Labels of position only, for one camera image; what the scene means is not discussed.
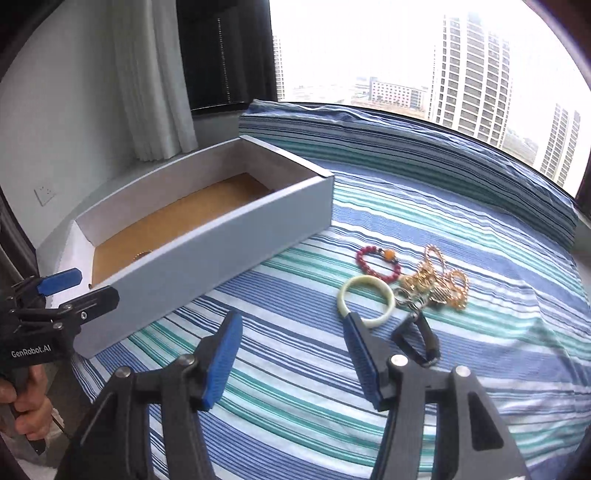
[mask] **blue striped fabric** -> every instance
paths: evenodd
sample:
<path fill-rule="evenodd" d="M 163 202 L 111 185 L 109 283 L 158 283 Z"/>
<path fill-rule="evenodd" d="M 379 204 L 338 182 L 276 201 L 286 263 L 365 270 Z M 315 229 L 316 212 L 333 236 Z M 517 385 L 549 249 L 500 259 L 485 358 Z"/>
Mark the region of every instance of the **blue striped fabric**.
<path fill-rule="evenodd" d="M 508 155 L 452 130 L 345 106 L 261 100 L 242 115 L 240 129 L 304 158 L 422 180 L 499 207 L 569 251 L 573 245 L 577 215 L 568 195 Z"/>
<path fill-rule="evenodd" d="M 267 119 L 248 123 L 265 140 Z M 274 141 L 283 146 L 281 141 Z M 426 244 L 470 279 L 467 308 L 430 310 L 438 368 L 470 366 L 506 421 L 534 480 L 550 480 L 591 421 L 591 310 L 571 256 L 506 212 L 374 168 L 319 160 L 335 173 L 332 226 L 166 315 L 96 357 L 73 361 L 96 398 L 121 365 L 159 368 L 214 332 L 229 309 L 243 339 L 221 401 L 201 414 L 223 480 L 369 478 L 386 416 L 363 397 L 343 339 L 336 293 L 359 274 L 355 252 L 393 248 L 412 272 Z M 379 261 L 373 267 L 386 273 Z M 383 309 L 369 290 L 348 294 L 364 317 Z M 374 334 L 387 338 L 396 310 Z M 392 351 L 398 349 L 393 345 Z M 420 478 L 433 463 L 435 409 L 427 409 Z M 160 411 L 150 408 L 156 473 L 167 474 Z"/>

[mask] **city view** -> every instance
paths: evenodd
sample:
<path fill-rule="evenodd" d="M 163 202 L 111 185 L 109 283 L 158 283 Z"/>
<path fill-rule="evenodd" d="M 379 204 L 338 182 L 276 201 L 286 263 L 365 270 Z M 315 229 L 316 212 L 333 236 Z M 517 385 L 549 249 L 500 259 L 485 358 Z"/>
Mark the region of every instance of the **city view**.
<path fill-rule="evenodd" d="M 280 101 L 411 116 L 500 148 L 577 193 L 591 90 L 521 0 L 271 0 Z"/>

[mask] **gold necklace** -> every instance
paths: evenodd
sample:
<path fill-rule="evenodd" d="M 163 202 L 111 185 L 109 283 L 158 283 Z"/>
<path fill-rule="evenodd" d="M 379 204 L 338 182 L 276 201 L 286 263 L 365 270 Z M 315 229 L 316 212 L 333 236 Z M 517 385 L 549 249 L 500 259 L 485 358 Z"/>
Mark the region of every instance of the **gold necklace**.
<path fill-rule="evenodd" d="M 435 269 L 432 254 L 439 260 L 441 272 Z M 456 280 L 460 280 L 462 285 L 456 283 Z M 458 310 L 466 308 L 470 288 L 468 277 L 458 269 L 446 272 L 443 255 L 435 245 L 425 247 L 424 260 L 419 263 L 417 271 L 412 275 L 402 276 L 400 283 L 410 293 L 428 293 L 429 300 L 435 303 L 446 303 Z"/>

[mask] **orange bead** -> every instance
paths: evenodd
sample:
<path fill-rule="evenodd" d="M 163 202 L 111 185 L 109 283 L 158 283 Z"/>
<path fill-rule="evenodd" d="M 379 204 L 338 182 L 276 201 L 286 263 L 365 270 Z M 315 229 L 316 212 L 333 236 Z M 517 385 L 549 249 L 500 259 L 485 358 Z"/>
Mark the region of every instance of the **orange bead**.
<path fill-rule="evenodd" d="M 396 252 L 394 250 L 384 250 L 384 258 L 386 262 L 391 262 L 396 258 Z"/>

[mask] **white curtain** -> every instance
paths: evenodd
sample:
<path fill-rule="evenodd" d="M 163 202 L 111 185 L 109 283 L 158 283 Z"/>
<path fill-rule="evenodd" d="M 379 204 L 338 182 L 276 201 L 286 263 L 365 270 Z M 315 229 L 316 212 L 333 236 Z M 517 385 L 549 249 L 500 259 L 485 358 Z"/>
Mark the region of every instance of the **white curtain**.
<path fill-rule="evenodd" d="M 121 95 L 135 152 L 161 160 L 197 148 L 176 0 L 112 0 Z"/>

